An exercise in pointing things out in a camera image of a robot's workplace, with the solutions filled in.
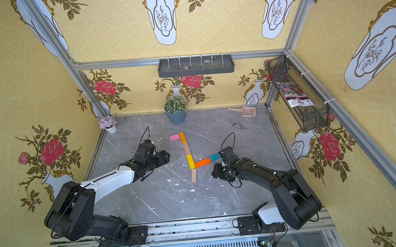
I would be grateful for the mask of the teal block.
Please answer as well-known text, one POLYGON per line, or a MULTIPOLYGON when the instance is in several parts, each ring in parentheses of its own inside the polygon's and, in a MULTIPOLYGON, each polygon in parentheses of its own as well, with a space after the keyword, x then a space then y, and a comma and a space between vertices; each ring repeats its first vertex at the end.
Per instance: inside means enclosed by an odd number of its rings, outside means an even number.
POLYGON ((221 158, 221 156, 219 154, 215 154, 215 155, 212 155, 209 157, 211 162, 219 160, 220 158, 221 158))

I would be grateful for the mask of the red-orange block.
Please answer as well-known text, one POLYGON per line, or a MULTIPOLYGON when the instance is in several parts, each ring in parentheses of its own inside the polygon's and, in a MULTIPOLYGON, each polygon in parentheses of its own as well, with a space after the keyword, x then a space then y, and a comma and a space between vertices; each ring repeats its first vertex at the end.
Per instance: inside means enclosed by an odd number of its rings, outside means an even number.
POLYGON ((210 164, 211 162, 212 161, 210 160, 210 158, 206 158, 206 159, 203 159, 201 161, 196 162, 195 163, 195 167, 196 168, 201 168, 203 166, 206 166, 206 165, 210 164))

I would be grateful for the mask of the pink block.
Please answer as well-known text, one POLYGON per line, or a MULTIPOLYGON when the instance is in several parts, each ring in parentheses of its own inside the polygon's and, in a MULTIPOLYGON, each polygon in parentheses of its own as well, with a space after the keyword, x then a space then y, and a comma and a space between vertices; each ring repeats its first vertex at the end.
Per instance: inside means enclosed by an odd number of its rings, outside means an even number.
POLYGON ((180 135, 179 134, 175 134, 175 135, 170 136, 170 141, 176 141, 178 139, 180 139, 180 135))

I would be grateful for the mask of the natural wood block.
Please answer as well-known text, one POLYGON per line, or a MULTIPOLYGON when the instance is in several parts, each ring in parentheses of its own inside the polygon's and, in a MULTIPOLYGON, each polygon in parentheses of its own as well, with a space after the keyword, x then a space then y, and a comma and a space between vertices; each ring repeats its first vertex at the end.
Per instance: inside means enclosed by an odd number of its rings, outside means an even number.
POLYGON ((197 169, 193 168, 191 170, 191 182, 196 183, 196 181, 197 181, 197 169))
POLYGON ((183 143, 183 148, 185 150, 186 155, 190 155, 191 154, 191 150, 190 150, 187 142, 183 143))

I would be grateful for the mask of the yellow block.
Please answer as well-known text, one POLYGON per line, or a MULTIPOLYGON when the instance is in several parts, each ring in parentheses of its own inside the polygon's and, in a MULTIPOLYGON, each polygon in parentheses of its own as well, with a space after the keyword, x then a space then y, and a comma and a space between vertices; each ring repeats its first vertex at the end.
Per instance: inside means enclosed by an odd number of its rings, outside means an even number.
POLYGON ((188 160, 188 164, 189 164, 190 169, 191 169, 191 170, 192 170, 192 169, 196 169, 196 166, 195 166, 195 163, 194 163, 194 160, 193 160, 192 155, 191 155, 191 154, 186 155, 186 158, 187 158, 187 160, 188 160))

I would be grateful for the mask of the amber orange block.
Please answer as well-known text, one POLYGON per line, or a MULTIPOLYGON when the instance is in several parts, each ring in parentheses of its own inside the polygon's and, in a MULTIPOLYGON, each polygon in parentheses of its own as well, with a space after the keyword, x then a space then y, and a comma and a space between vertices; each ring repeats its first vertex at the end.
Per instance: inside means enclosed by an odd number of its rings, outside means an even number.
POLYGON ((185 144, 187 142, 186 138, 185 138, 185 134, 183 132, 179 133, 179 138, 182 141, 182 144, 185 144))

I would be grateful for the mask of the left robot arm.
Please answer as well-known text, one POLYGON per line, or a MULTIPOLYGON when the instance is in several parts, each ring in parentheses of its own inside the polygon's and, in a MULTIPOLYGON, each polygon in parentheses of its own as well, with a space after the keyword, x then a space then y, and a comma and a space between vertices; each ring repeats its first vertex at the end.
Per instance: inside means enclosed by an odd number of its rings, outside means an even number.
POLYGON ((147 173, 169 162, 168 152, 157 152, 150 139, 143 141, 133 158, 113 171, 82 183, 70 181, 62 185, 46 215, 45 226, 70 241, 91 235, 126 242, 130 237, 128 222, 119 217, 96 215, 96 203, 123 186, 144 180, 147 173))

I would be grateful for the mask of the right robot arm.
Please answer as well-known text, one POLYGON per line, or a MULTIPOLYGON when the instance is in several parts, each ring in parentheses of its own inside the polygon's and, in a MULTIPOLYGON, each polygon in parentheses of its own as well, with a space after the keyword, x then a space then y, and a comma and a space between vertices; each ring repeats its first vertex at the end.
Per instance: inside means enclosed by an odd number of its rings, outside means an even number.
POLYGON ((299 230, 322 209, 320 199, 297 170, 266 168, 249 158, 238 158, 231 147, 220 150, 218 154, 222 163, 214 165, 212 177, 229 183, 236 179, 252 182, 272 193, 277 214, 260 216, 264 224, 285 222, 299 230))

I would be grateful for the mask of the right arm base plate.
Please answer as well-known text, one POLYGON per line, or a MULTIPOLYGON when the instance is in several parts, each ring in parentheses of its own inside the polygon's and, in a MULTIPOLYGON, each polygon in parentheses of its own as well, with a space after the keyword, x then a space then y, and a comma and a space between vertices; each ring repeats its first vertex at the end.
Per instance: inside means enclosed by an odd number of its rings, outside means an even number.
POLYGON ((235 219, 236 224, 233 226, 240 231, 240 235, 265 234, 275 232, 285 232, 286 228, 283 223, 265 224, 258 216, 245 216, 235 219))

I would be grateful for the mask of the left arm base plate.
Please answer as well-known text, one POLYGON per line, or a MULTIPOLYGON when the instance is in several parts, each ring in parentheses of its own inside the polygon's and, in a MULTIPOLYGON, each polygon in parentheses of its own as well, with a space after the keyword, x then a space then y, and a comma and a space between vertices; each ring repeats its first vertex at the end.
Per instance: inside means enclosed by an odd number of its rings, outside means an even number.
POLYGON ((120 240, 110 239, 107 237, 101 238, 98 247, 123 247, 144 245, 148 235, 148 226, 130 226, 126 232, 126 236, 122 236, 120 240))

